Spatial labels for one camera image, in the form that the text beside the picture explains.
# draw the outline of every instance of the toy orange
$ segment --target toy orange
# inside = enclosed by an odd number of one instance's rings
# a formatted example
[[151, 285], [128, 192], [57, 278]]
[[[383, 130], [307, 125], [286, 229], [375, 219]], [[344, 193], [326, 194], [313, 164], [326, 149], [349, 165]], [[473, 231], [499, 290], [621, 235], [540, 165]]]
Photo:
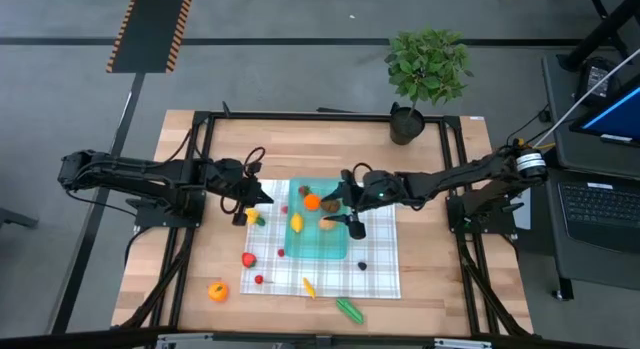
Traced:
[[316, 211], [320, 208], [320, 197], [315, 194], [309, 194], [304, 197], [304, 206], [307, 210]]
[[222, 282], [213, 283], [209, 286], [209, 298], [213, 301], [223, 302], [227, 300], [229, 288]]

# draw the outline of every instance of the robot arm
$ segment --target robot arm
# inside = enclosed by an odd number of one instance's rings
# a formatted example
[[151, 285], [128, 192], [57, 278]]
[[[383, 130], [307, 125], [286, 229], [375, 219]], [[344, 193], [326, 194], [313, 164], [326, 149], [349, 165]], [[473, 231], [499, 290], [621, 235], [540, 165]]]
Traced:
[[427, 174], [371, 170], [363, 177], [363, 187], [349, 170], [342, 170], [338, 188], [323, 201], [342, 199], [351, 208], [351, 215], [331, 216], [327, 219], [347, 224], [354, 239], [366, 236], [358, 213], [386, 205], [402, 204], [420, 210], [438, 193], [467, 184], [492, 179], [478, 191], [465, 193], [465, 211], [474, 212], [487, 203], [513, 197], [523, 190], [542, 183], [547, 171], [540, 152], [534, 149], [506, 146], [480, 160], [449, 170]]
[[171, 218], [199, 223], [205, 190], [220, 195], [222, 200], [236, 200], [232, 210], [223, 206], [225, 213], [234, 214], [234, 225], [246, 223], [246, 207], [273, 203], [255, 176], [261, 168], [259, 160], [245, 164], [235, 159], [154, 162], [86, 150], [68, 155], [62, 162], [58, 182], [65, 190], [104, 187], [140, 196], [127, 203], [138, 209], [138, 216], [145, 210], [158, 213], [155, 217], [168, 218], [159, 223], [171, 222]]

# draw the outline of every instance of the teal plastic tray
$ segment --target teal plastic tray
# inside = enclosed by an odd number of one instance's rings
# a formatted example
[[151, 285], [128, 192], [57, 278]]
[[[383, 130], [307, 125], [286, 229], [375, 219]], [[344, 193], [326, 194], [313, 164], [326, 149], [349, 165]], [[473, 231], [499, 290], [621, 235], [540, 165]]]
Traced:
[[[347, 256], [349, 234], [347, 227], [336, 223], [335, 228], [323, 230], [318, 227], [318, 221], [329, 215], [347, 213], [347, 208], [340, 201], [337, 213], [327, 213], [322, 208], [309, 211], [304, 206], [304, 198], [298, 193], [298, 188], [307, 185], [311, 192], [321, 199], [331, 194], [337, 187], [338, 178], [293, 178], [289, 181], [289, 211], [287, 213], [287, 232], [285, 234], [285, 255], [292, 258], [305, 259], [344, 259]], [[298, 213], [304, 219], [304, 227], [300, 233], [291, 228], [291, 217]]]

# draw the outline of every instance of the black plant pot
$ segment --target black plant pot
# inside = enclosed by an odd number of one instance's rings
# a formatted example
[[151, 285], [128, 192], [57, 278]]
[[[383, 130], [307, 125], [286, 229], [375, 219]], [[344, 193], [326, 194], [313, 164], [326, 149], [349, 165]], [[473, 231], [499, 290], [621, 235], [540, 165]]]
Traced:
[[409, 116], [411, 108], [400, 107], [398, 103], [391, 106], [391, 121], [389, 122], [389, 135], [391, 140], [398, 145], [407, 145], [424, 130], [424, 117], [419, 111], [414, 110]]

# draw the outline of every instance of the gray carpet floor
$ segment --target gray carpet floor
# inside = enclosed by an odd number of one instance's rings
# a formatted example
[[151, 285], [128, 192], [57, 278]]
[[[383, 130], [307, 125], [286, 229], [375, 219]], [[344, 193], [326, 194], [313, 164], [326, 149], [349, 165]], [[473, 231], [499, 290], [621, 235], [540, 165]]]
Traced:
[[[1, 0], [0, 36], [112, 37], [128, 1]], [[610, 10], [620, 1], [603, 0]], [[186, 36], [390, 37], [430, 25], [467, 38], [582, 38], [599, 22], [590, 0], [194, 0]], [[636, 22], [621, 30], [631, 49], [639, 30]], [[546, 104], [540, 59], [567, 50], [470, 48], [475, 78], [464, 97], [419, 109], [483, 116], [499, 146]], [[59, 188], [60, 158], [108, 150], [133, 80], [105, 73], [110, 51], [0, 46], [0, 206], [40, 219], [37, 229], [0, 230], [0, 337], [48, 330], [87, 210]], [[152, 158], [167, 109], [219, 110], [222, 100], [232, 110], [387, 112], [399, 98], [384, 56], [369, 46], [183, 47], [173, 74], [146, 76], [123, 154]], [[535, 121], [522, 135], [543, 128]], [[109, 326], [131, 227], [105, 212], [70, 330]], [[640, 293], [577, 282], [576, 300], [560, 303], [549, 295], [552, 258], [524, 254], [520, 264], [536, 333], [640, 347]]]

